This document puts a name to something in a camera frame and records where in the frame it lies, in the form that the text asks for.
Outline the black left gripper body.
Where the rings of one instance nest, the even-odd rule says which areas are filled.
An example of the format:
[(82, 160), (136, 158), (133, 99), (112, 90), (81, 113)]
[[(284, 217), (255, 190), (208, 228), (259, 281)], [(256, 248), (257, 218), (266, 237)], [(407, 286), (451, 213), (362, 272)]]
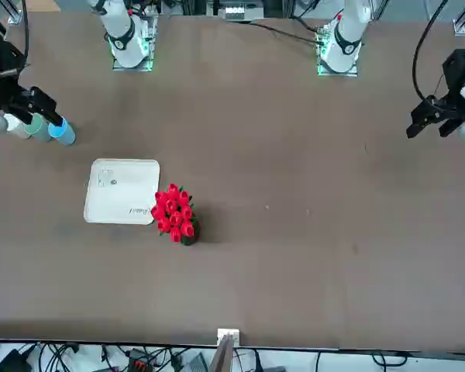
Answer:
[(441, 109), (465, 113), (465, 49), (455, 49), (443, 63), (448, 92), (437, 103)]

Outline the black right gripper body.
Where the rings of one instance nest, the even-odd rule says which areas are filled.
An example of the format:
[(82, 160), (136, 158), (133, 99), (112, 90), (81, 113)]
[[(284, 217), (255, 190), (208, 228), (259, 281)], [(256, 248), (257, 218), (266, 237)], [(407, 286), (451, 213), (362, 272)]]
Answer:
[(0, 41), (0, 111), (12, 106), (24, 106), (30, 97), (27, 88), (19, 84), (25, 57), (13, 44)]

